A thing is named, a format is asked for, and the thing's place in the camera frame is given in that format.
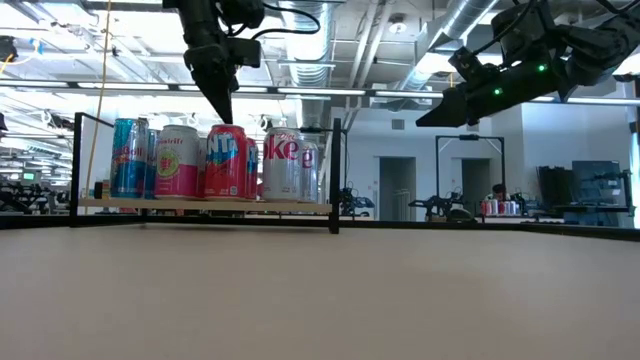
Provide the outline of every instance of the beige tabletop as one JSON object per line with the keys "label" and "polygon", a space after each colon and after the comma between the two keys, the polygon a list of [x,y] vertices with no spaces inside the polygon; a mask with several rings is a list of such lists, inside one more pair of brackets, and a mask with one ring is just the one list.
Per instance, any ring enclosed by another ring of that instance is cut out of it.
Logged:
{"label": "beige tabletop", "polygon": [[2,360],[630,360],[640,244],[517,232],[0,232]]}

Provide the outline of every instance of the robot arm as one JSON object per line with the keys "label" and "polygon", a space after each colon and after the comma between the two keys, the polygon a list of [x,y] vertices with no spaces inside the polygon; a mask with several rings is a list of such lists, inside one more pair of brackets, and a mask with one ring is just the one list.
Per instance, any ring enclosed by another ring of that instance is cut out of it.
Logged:
{"label": "robot arm", "polygon": [[[555,25],[547,0],[530,0],[501,12],[491,25],[500,37],[504,63],[483,65],[479,51],[457,50],[449,62],[466,82],[445,90],[442,103],[417,126],[475,125],[484,116],[551,92],[565,102],[578,85],[606,80],[640,45],[640,7],[586,29]],[[564,58],[567,49],[571,54]]]}
{"label": "robot arm", "polygon": [[[231,25],[255,29],[264,19],[264,5],[259,0],[163,0],[164,8],[180,14],[184,41],[185,65],[191,71],[202,94],[222,121],[233,123],[231,93],[238,90],[236,67],[260,67],[260,43],[234,38]],[[219,19],[229,26],[225,33]]]}

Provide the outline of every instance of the blue can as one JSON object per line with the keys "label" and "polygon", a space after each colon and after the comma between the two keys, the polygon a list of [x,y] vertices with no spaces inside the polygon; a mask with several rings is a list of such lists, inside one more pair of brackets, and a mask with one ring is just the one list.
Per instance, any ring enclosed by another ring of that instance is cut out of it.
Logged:
{"label": "blue can", "polygon": [[111,155],[111,196],[141,198],[147,171],[149,123],[145,119],[117,119]]}
{"label": "blue can", "polygon": [[144,176],[144,198],[155,199],[156,190],[156,148],[160,130],[149,130],[147,146],[147,173]]}

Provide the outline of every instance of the person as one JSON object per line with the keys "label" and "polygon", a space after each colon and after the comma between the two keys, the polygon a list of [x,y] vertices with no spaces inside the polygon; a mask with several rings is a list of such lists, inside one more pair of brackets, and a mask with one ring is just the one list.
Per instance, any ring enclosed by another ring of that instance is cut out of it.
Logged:
{"label": "person", "polygon": [[506,196],[506,200],[511,200],[511,195],[509,195],[509,193],[507,192],[507,187],[504,186],[504,184],[495,184],[493,185],[493,187],[491,188],[492,193],[487,195],[484,199],[485,200],[498,200],[498,201],[504,201],[504,197]]}

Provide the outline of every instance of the ceiling duct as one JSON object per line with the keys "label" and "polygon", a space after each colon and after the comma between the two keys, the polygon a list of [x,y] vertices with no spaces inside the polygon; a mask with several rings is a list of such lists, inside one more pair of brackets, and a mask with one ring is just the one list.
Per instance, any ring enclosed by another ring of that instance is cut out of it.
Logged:
{"label": "ceiling duct", "polygon": [[[321,63],[329,60],[333,6],[315,1],[280,1],[278,4],[286,9],[307,12],[320,22],[320,31],[314,35],[287,35],[287,58],[293,61],[304,60],[320,63],[290,65],[291,80],[295,86],[326,87],[330,68]],[[290,12],[282,12],[282,16],[289,29],[316,29],[316,24],[307,16]],[[298,125],[321,127],[323,103],[320,100],[298,100],[296,104]]]}
{"label": "ceiling duct", "polygon": [[401,81],[398,90],[419,91],[433,75],[429,63],[435,48],[457,49],[482,18],[498,3],[498,0],[451,0],[447,12],[429,22],[416,42],[416,66]]}

